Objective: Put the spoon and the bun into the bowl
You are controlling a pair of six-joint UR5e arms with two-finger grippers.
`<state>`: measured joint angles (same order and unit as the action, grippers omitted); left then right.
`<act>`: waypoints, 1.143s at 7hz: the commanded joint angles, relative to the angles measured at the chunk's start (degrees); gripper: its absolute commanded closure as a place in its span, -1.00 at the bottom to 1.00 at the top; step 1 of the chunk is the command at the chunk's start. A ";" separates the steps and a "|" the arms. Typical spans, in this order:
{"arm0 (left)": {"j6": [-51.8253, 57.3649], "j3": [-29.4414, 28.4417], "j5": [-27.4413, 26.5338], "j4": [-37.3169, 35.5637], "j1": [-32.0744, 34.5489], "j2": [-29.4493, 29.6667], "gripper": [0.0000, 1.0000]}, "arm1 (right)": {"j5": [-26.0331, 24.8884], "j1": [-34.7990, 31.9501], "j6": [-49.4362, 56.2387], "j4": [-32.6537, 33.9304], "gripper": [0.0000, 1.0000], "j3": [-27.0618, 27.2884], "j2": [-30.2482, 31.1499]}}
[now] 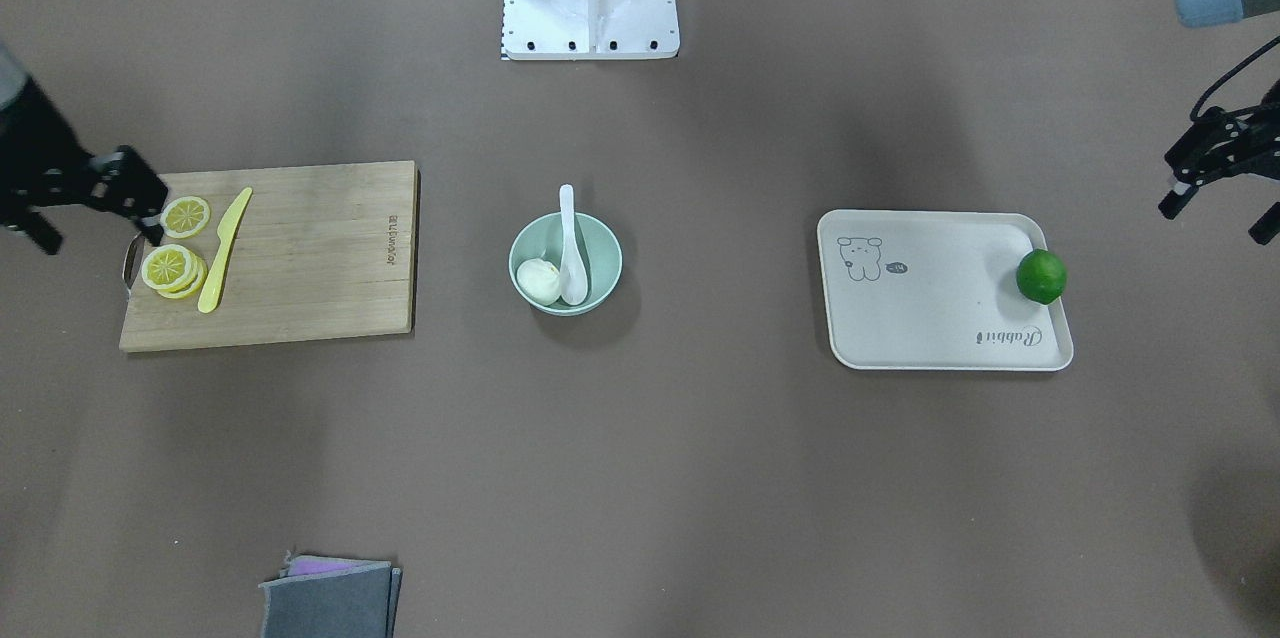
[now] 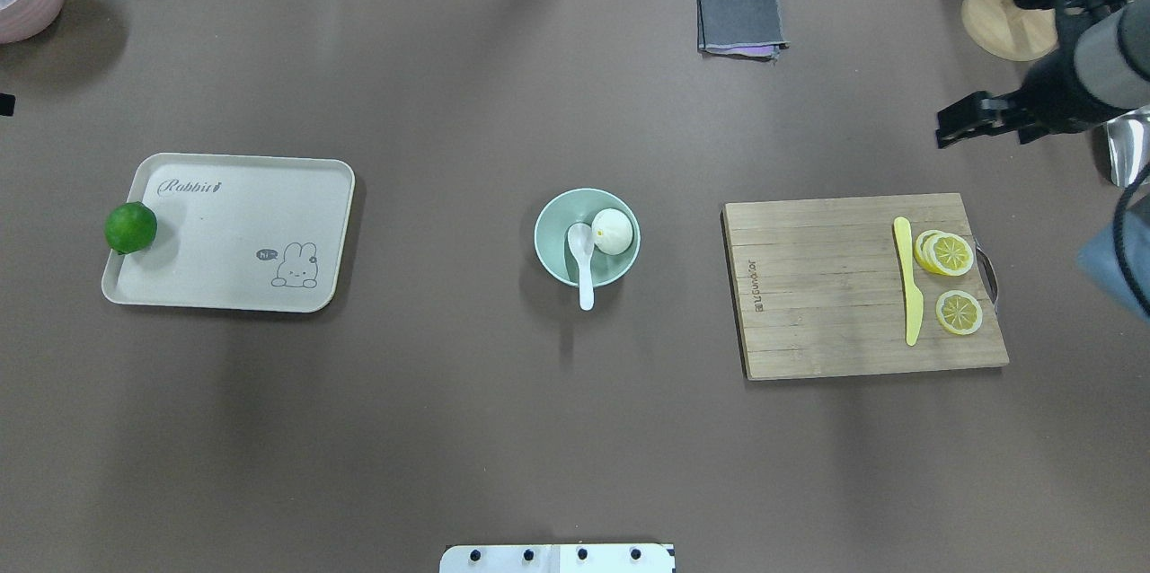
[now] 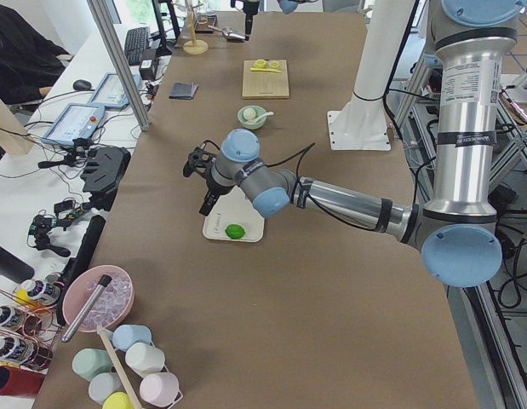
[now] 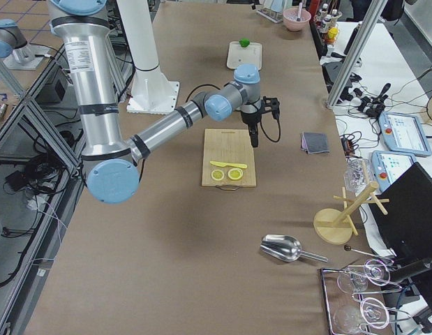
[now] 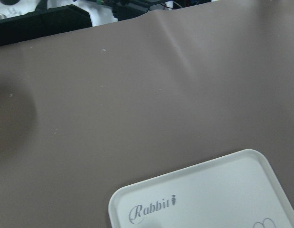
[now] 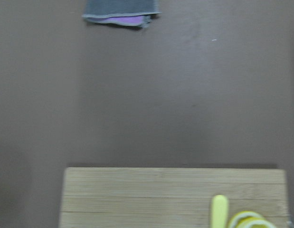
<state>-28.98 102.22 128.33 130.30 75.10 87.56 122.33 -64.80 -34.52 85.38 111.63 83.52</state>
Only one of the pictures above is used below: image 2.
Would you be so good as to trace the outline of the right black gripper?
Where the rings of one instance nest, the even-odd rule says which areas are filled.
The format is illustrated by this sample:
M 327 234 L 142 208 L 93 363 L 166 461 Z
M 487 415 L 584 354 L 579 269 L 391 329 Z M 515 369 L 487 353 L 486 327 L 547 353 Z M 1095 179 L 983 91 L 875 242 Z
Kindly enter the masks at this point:
M 1084 86 L 1078 75 L 1078 58 L 1092 71 L 1118 68 L 1119 41 L 1110 35 L 1092 41 L 1083 36 L 1035 63 L 1015 91 L 1015 99 L 1011 93 L 995 97 L 977 91 L 937 110 L 937 129 L 933 132 L 936 146 L 945 150 L 965 139 L 1018 129 L 1019 143 L 1027 145 L 1048 135 L 1084 132 L 1116 119 L 1118 108 Z

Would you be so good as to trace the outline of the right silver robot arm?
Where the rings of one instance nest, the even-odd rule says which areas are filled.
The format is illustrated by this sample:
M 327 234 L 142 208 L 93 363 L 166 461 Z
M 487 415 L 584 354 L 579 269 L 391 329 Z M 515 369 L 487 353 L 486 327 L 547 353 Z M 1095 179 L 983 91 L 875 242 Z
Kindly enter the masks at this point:
M 1082 133 L 1147 106 L 1147 0 L 1135 0 L 1071 35 L 1041 58 L 1020 87 L 977 91 L 938 110 L 935 140 L 1015 133 L 1020 144 Z M 1080 250 L 1078 263 L 1122 307 L 1147 321 L 1147 165 L 1124 188 L 1110 223 Z

